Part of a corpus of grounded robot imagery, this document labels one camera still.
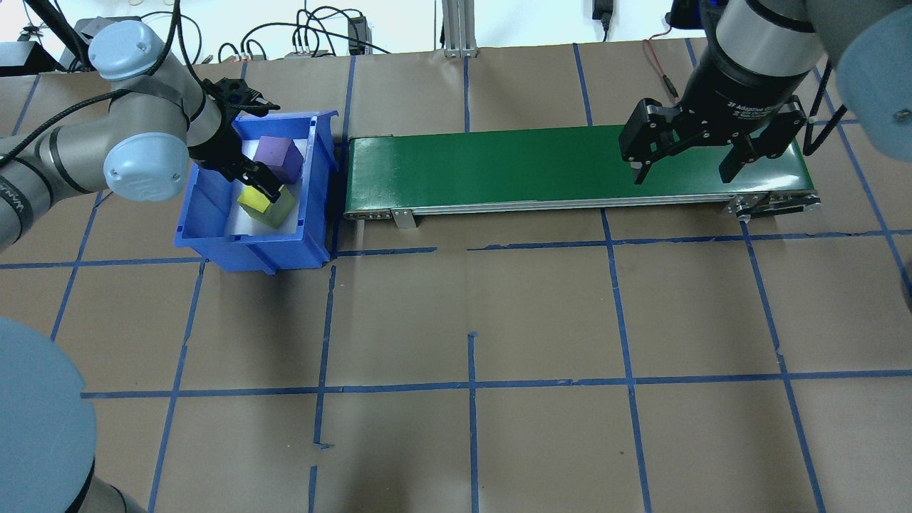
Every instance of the white wall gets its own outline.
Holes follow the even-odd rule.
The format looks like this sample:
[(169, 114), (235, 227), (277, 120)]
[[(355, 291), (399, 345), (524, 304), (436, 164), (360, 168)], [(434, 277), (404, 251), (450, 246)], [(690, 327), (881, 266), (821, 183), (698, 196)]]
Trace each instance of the white wall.
[[(151, 11), (170, 10), (164, 0), (142, 0), (130, 6), (127, 0), (58, 0), (72, 24), (80, 18), (94, 16), (138, 16)], [(390, 52), (428, 51), (438, 47), (440, 36), (440, 0), (323, 0), (339, 8), (354, 7), (368, 17), (374, 44)], [(308, 0), (313, 9), (324, 5), (321, 0)], [(671, 0), (616, 0), (609, 40), (626, 41), (663, 32), (662, 16)], [(215, 54), (223, 42), (238, 44), (254, 26), (271, 21), (294, 22), (295, 11), (303, 0), (181, 0), (181, 11), (202, 28), (202, 57)], [(476, 38), (480, 47), (513, 47), (557, 45), (601, 41), (602, 27), (590, 19), (592, 0), (476, 0)], [(167, 35), (168, 17), (148, 18), (162, 38)], [(331, 32), (347, 34), (344, 18), (324, 22)], [(0, 41), (15, 41), (26, 15), (21, 0), (0, 0)], [(292, 51), (292, 27), (269, 27), (254, 36), (269, 58), (279, 58)], [(63, 45), (49, 30), (44, 30), (45, 48), (58, 57)], [(192, 55), (197, 46), (196, 31), (185, 22), (187, 51)], [(700, 36), (701, 31), (672, 31), (669, 37)], [(339, 54), (346, 54), (347, 42), (335, 38)]]

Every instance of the blue tape line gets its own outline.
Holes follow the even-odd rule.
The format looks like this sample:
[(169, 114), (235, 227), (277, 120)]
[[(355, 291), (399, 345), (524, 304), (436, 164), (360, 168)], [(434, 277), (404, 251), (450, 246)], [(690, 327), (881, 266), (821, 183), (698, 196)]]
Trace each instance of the blue tape line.
[(465, 127), (464, 130), (466, 133), (472, 131), (471, 116), (469, 113), (469, 58), (462, 58), (462, 106), (465, 113)]
[(854, 378), (907, 378), (912, 377), (912, 369), (884, 369), (881, 371), (823, 371), (792, 372), (793, 380), (834, 380)]
[(355, 62), (357, 62), (357, 57), (351, 56), (351, 59), (348, 61), (348, 82), (346, 82), (345, 92), (345, 117), (342, 118), (342, 143), (344, 144), (344, 149), (348, 147), (348, 126), (351, 122), (351, 97), (352, 92), (355, 89)]
[(659, 376), (636, 378), (637, 384), (683, 384), (683, 383), (725, 383), (725, 382), (774, 382), (782, 379), (781, 374), (715, 374), (710, 376)]
[(19, 112), (19, 119), (16, 120), (16, 125), (13, 127), (13, 133), (10, 135), (16, 135), (19, 133), (19, 128), (22, 127), (22, 120), (26, 118), (28, 106), (32, 103), (32, 97), (35, 96), (35, 89), (38, 89), (38, 81), (40, 79), (41, 75), (35, 75), (35, 80), (32, 82), (32, 88), (28, 90), (28, 96), (26, 96), (26, 103), (23, 104), (22, 112)]
[[(345, 115), (342, 118), (342, 151), (340, 152), (341, 161), (339, 163), (341, 176), (344, 177), (344, 183), (340, 184), (343, 190), (346, 188), (346, 182), (348, 180), (348, 126), (351, 123), (351, 97), (355, 89), (355, 63), (357, 62), (356, 56), (351, 56), (351, 59), (348, 61), (348, 82), (346, 83), (346, 93), (345, 93)], [(339, 227), (342, 225), (342, 214), (345, 213), (345, 196), (343, 192), (343, 197), (339, 199), (340, 205), (337, 209), (337, 212), (333, 215), (333, 236), (332, 243), (330, 244), (329, 253), (333, 259), (338, 256), (339, 249)]]
[[(819, 83), (822, 77), (820, 75), (820, 70), (817, 69), (817, 66), (814, 66), (814, 76), (817, 77), (817, 82)], [(835, 107), (833, 100), (830, 99), (829, 91), (824, 90), (824, 98), (826, 99), (826, 106), (830, 110), (830, 114), (835, 113)], [(845, 135), (845, 130), (841, 124), (836, 125), (836, 131), (839, 132), (839, 138), (843, 141), (845, 151), (849, 154), (849, 161), (852, 162), (852, 167), (855, 168), (855, 174), (858, 176), (858, 181), (861, 182), (861, 186), (865, 190), (867, 201), (871, 204), (871, 209), (874, 211), (877, 222), (880, 224), (881, 230), (883, 230), (884, 234), (886, 235), (886, 244), (890, 247), (890, 253), (893, 254), (893, 259), (896, 261), (896, 266), (899, 268), (899, 276), (903, 278), (903, 283), (906, 285), (907, 293), (912, 294), (912, 277), (910, 277), (906, 271), (906, 265), (903, 263), (902, 256), (899, 255), (899, 249), (896, 247), (896, 241), (893, 240), (890, 229), (886, 225), (886, 219), (884, 218), (883, 212), (880, 210), (880, 206), (877, 204), (877, 200), (874, 197), (874, 192), (871, 190), (871, 186), (868, 184), (867, 178), (865, 178), (865, 172), (862, 170), (861, 164), (858, 163), (857, 157), (855, 157), (855, 151), (852, 149), (852, 144), (849, 143), (849, 139)]]
[(204, 260), (198, 256), (174, 258), (137, 258), (126, 260), (83, 260), (81, 262), (32, 262), (27, 264), (0, 264), (0, 269), (45, 269), (55, 267), (107, 267), (151, 266), (158, 264), (195, 264)]
[(133, 390), (124, 392), (83, 392), (82, 399), (147, 399), (151, 397), (171, 397), (167, 390)]
[(586, 108), (586, 126), (592, 126), (592, 109), (589, 107), (589, 90), (586, 88), (586, 74), (583, 72), (583, 59), (579, 57), (579, 45), (573, 44), (573, 55), (576, 59), (576, 73), (579, 74), (579, 87), (583, 90), (583, 107)]
[(280, 388), (234, 388), (225, 390), (181, 390), (178, 397), (245, 397), (248, 395), (312, 395), (320, 393), (315, 386)]
[[(824, 372), (790, 372), (793, 380), (839, 380), (859, 378), (906, 378), (912, 377), (912, 369), (886, 369), (879, 371), (824, 371)], [(687, 384), (687, 383), (725, 383), (725, 382), (770, 382), (782, 378), (782, 374), (712, 374), (705, 376), (653, 376), (634, 378), (636, 384)], [(499, 388), (553, 388), (571, 386), (620, 386), (627, 385), (627, 378), (588, 378), (582, 380), (514, 380), (491, 382), (430, 382), (390, 385), (340, 385), (340, 386), (299, 386), (279, 388), (239, 388), (239, 389), (198, 389), (180, 390), (178, 397), (243, 397), (248, 395), (314, 395), (318, 393), (393, 393), (423, 392), (433, 390), (467, 390)], [(143, 399), (150, 397), (170, 397), (167, 390), (156, 391), (123, 391), (123, 392), (83, 392), (83, 399)]]
[(789, 402), (789, 409), (792, 410), (792, 420), (795, 424), (795, 431), (798, 434), (798, 445), (801, 447), (801, 453), (804, 458), (804, 466), (807, 469), (808, 479), (811, 481), (811, 490), (814, 493), (814, 502), (817, 504), (818, 513), (825, 513), (824, 497), (820, 492), (820, 484), (817, 482), (817, 473), (814, 470), (814, 461), (811, 459), (811, 450), (808, 448), (807, 439), (804, 436), (804, 426), (801, 420), (801, 414), (798, 412), (798, 403), (795, 401), (792, 381), (789, 377), (788, 367), (785, 364), (785, 357), (782, 356), (780, 349), (779, 331), (776, 329), (776, 323), (772, 318), (772, 308), (770, 299), (766, 293), (766, 286), (763, 285), (763, 276), (760, 271), (760, 264), (757, 262), (757, 254), (753, 249), (751, 233), (747, 225), (741, 223), (741, 234), (744, 236), (744, 245), (747, 246), (748, 258), (751, 260), (753, 268), (754, 281), (757, 282), (757, 291), (760, 293), (760, 301), (763, 304), (763, 314), (766, 316), (766, 324), (770, 330), (772, 347), (776, 353), (776, 360), (779, 362), (779, 371), (782, 375), (782, 384), (785, 387), (785, 395)]
[(155, 513), (155, 502), (159, 495), (161, 470), (165, 465), (165, 454), (168, 452), (168, 439), (171, 437), (171, 423), (174, 420), (174, 407), (177, 405), (178, 391), (181, 389), (183, 364), (187, 361), (187, 344), (181, 345), (181, 356), (177, 360), (177, 371), (174, 372), (174, 384), (171, 387), (171, 399), (168, 401), (168, 413), (165, 415), (165, 426), (161, 431), (159, 456), (155, 461), (155, 474), (152, 477), (152, 491), (149, 494), (149, 513)]
[[(326, 388), (326, 368), (329, 365), (329, 338), (333, 326), (333, 292), (336, 289), (336, 266), (329, 270), (329, 286), (326, 292), (326, 316), (323, 320), (323, 350), (320, 354), (320, 378), (318, 387)], [(314, 445), (323, 446), (320, 437), (323, 433), (323, 401), (324, 393), (316, 396), (316, 414), (314, 415)]]
[(206, 271), (206, 260), (200, 262), (200, 272), (196, 276), (196, 284), (193, 286), (193, 297), (190, 300), (190, 313), (187, 314), (187, 326), (183, 331), (183, 343), (186, 344), (193, 333), (193, 321), (196, 320), (196, 305), (200, 301), (200, 290), (202, 290), (202, 275)]
[(433, 253), (436, 246), (429, 247), (397, 247), (391, 249), (364, 249), (360, 251), (339, 251), (336, 257), (370, 257), (374, 255), (414, 255), (416, 253)]
[(0, 264), (0, 269), (48, 269), (73, 266), (73, 262), (35, 262), (31, 264)]
[[(101, 197), (101, 192), (98, 192), (95, 195), (95, 201)], [(82, 261), (82, 255), (86, 252), (86, 244), (88, 244), (88, 234), (92, 231), (92, 225), (95, 224), (95, 215), (98, 213), (98, 208), (93, 207), (92, 212), (88, 215), (88, 221), (86, 222), (86, 230), (82, 233), (82, 241), (79, 243), (79, 251), (76, 253), (76, 261), (73, 263), (73, 270), (69, 273), (69, 281), (67, 282), (67, 288), (63, 292), (63, 298), (60, 300), (60, 308), (57, 310), (57, 318), (54, 319), (54, 328), (51, 330), (51, 340), (57, 340), (57, 333), (60, 331), (60, 323), (63, 321), (63, 314), (67, 310), (67, 303), (69, 302), (69, 295), (73, 292), (73, 283), (76, 282), (76, 273), (79, 271), (79, 262)]]
[(766, 235), (766, 236), (755, 236), (751, 235), (752, 240), (794, 240), (794, 239), (809, 239), (809, 238), (847, 238), (847, 237), (875, 237), (884, 236), (884, 232), (879, 230), (872, 232), (860, 232), (860, 233), (843, 233), (843, 232), (822, 232), (819, 234), (782, 234), (782, 235)]
[(183, 377), (183, 367), (187, 361), (187, 340), (193, 331), (193, 322), (196, 319), (196, 306), (200, 300), (200, 290), (202, 290), (202, 278), (206, 270), (206, 261), (200, 262), (199, 274), (196, 276), (196, 283), (193, 285), (193, 296), (190, 300), (190, 310), (187, 312), (187, 327), (183, 332), (183, 343), (181, 344), (181, 355), (177, 360), (177, 369), (174, 371), (174, 383), (171, 386), (171, 398), (168, 401), (168, 412), (165, 415), (165, 426), (161, 432), (161, 444), (159, 445), (159, 457), (155, 463), (155, 474), (152, 478), (152, 491), (149, 496), (149, 513), (155, 511), (155, 501), (158, 498), (159, 483), (161, 482), (161, 470), (164, 468), (165, 454), (168, 452), (168, 440), (171, 437), (171, 423), (174, 419), (174, 408), (177, 406), (177, 398), (180, 395), (181, 379)]
[(314, 513), (316, 506), (316, 465), (310, 467), (310, 485), (307, 489), (307, 513)]
[(617, 262), (615, 248), (611, 239), (611, 228), (605, 209), (601, 209), (602, 229), (605, 231), (605, 246), (608, 250), (608, 269), (611, 274), (611, 292), (615, 300), (617, 330), (621, 338), (621, 353), (624, 356), (624, 377), (627, 380), (627, 400), (630, 403), (630, 421), (633, 427), (633, 441), (637, 449), (637, 467), (639, 468), (639, 485), (643, 492), (643, 508), (646, 513), (652, 512), (652, 499), (649, 496), (649, 482), (646, 474), (646, 456), (643, 451), (643, 435), (639, 428), (639, 410), (637, 408), (636, 379), (633, 364), (630, 362), (630, 347), (627, 344), (627, 324), (624, 321), (624, 305), (621, 301), (621, 289), (617, 281)]
[(613, 246), (625, 246), (631, 244), (656, 244), (659, 242), (670, 243), (691, 243), (691, 242), (733, 242), (740, 241), (741, 236), (699, 236), (699, 237), (670, 237), (670, 238), (630, 238), (618, 239), (612, 241)]
[(108, 198), (110, 198), (112, 194), (114, 194), (113, 191), (111, 191), (110, 193), (105, 194), (105, 197), (103, 197), (103, 198), (101, 198), (100, 200), (98, 200), (97, 202), (95, 202), (95, 208), (98, 208), (98, 207), (101, 206), (101, 204), (105, 203), (105, 201), (107, 201)]
[(469, 333), (469, 453), (472, 474), (472, 513), (479, 512), (478, 501), (478, 410), (475, 405), (475, 339), (478, 333)]
[(517, 244), (491, 244), (485, 247), (470, 247), (466, 251), (498, 251), (502, 249), (544, 249), (549, 247), (593, 247), (604, 246), (604, 240), (580, 240), (569, 242), (529, 242)]
[(202, 264), (205, 258), (199, 256), (176, 256), (170, 258), (136, 258), (127, 260), (85, 260), (79, 267), (113, 267), (113, 266), (159, 266), (164, 264)]
[(684, 43), (687, 44), (687, 53), (690, 55), (690, 65), (694, 68), (697, 67), (697, 54), (693, 51), (693, 44), (690, 43), (690, 38), (684, 39)]

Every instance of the light blue joint cap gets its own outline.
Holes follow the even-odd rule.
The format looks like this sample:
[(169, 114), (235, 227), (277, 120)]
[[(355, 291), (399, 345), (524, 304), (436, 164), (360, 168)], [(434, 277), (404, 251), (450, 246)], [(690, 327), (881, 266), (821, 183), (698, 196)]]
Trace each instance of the light blue joint cap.
[(108, 152), (105, 182), (114, 194), (133, 201), (165, 201), (187, 183), (187, 145), (163, 132), (128, 137)]
[(836, 85), (867, 138), (884, 155), (912, 162), (912, 5), (871, 25), (845, 50)]
[(88, 60), (105, 80), (129, 79), (151, 68), (165, 44), (148, 25), (127, 20), (101, 29), (88, 46)]
[[(27, 290), (4, 290), (26, 295)], [(73, 362), (46, 336), (0, 318), (0, 510), (64, 511), (95, 458), (95, 408)]]

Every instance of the brown paper floor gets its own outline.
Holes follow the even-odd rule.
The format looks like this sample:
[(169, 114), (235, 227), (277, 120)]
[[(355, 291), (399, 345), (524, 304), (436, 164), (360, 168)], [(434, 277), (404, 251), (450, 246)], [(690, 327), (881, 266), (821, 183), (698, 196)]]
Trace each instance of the brown paper floor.
[[(694, 47), (656, 42), (680, 88)], [(338, 110), (341, 153), (346, 137), (623, 123), (644, 96), (667, 102), (639, 43), (200, 71)], [(104, 90), (2, 79), (0, 131)], [(99, 475), (158, 513), (908, 511), (912, 167), (851, 119), (808, 162), (813, 213), (343, 222), (329, 264), (275, 277), (174, 248), (177, 200), (92, 195), (0, 254), (0, 288), (28, 291), (0, 315), (76, 362)]]

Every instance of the green conveyor belt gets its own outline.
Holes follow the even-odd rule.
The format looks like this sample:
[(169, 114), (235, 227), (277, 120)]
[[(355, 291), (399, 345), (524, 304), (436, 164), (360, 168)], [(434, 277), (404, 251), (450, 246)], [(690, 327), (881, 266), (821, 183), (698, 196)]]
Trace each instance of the green conveyor belt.
[(500, 212), (575, 206), (726, 201), (741, 193), (807, 193), (814, 184), (793, 143), (776, 160), (722, 183), (729, 148), (694, 148), (633, 184), (617, 136), (622, 126), (369, 137), (350, 146), (346, 215)]

